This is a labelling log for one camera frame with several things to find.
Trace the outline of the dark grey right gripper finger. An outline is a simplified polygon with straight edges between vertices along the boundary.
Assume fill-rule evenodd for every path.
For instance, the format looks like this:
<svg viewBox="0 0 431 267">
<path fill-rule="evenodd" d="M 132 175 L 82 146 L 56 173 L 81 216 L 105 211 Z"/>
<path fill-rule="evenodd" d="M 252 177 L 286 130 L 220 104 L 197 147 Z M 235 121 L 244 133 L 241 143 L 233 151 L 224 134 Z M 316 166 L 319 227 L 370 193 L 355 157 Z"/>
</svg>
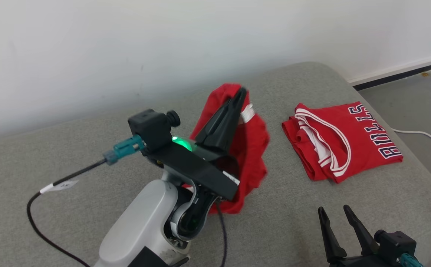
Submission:
<svg viewBox="0 0 431 267">
<path fill-rule="evenodd" d="M 372 235 L 365 228 L 360 219 L 356 216 L 349 205 L 343 206 L 346 218 L 348 219 L 349 224 L 353 227 L 360 247 L 362 249 L 362 256 L 370 256 L 376 254 L 379 249 L 379 245 L 375 242 Z"/>
<path fill-rule="evenodd" d="M 339 245 L 335 234 L 330 226 L 330 220 L 323 207 L 318 208 L 318 217 L 320 221 L 321 234 L 323 238 L 325 255 L 329 264 L 337 262 L 347 257 L 346 251 Z"/>
</svg>

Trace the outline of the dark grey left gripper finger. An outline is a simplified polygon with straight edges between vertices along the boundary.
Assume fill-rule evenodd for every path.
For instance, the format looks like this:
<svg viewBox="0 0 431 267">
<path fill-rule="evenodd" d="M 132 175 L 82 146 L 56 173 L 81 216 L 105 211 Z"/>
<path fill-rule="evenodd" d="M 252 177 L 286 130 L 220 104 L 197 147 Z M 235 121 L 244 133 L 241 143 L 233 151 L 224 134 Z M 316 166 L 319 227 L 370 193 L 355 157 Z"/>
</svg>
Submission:
<svg viewBox="0 0 431 267">
<path fill-rule="evenodd" d="M 195 142 L 205 147 L 216 148 L 217 112 L 209 119 L 202 130 L 195 137 Z"/>
<path fill-rule="evenodd" d="M 215 146 L 220 150 L 228 151 L 232 144 L 246 94 L 245 88 L 239 88 L 236 94 L 228 99 L 217 112 Z"/>
</svg>

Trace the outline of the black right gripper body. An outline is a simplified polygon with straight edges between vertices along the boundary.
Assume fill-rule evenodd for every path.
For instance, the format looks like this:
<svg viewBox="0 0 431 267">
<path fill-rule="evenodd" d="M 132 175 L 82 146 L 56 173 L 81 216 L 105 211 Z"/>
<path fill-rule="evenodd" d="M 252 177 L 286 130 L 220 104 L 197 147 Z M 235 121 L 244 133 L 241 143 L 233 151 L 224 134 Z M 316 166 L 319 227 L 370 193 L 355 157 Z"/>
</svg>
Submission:
<svg viewBox="0 0 431 267">
<path fill-rule="evenodd" d="M 402 254 L 392 257 L 393 262 L 387 262 L 381 256 L 383 254 L 373 254 L 369 256 L 340 257 L 339 255 L 328 252 L 327 261 L 330 267 L 400 267 Z"/>
</svg>

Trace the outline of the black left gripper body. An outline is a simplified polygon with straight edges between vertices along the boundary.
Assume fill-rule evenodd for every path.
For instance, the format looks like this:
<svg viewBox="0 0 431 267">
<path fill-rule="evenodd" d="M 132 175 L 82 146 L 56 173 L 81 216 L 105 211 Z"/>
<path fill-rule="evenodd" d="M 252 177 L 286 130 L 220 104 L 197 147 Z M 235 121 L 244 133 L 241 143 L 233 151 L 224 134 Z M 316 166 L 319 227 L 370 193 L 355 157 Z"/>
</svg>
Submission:
<svg viewBox="0 0 431 267">
<path fill-rule="evenodd" d="M 175 174 L 191 180 L 215 195 L 232 201 L 238 185 L 221 169 L 197 155 L 194 143 L 180 137 L 170 137 L 147 143 L 147 157 L 161 162 Z"/>
</svg>

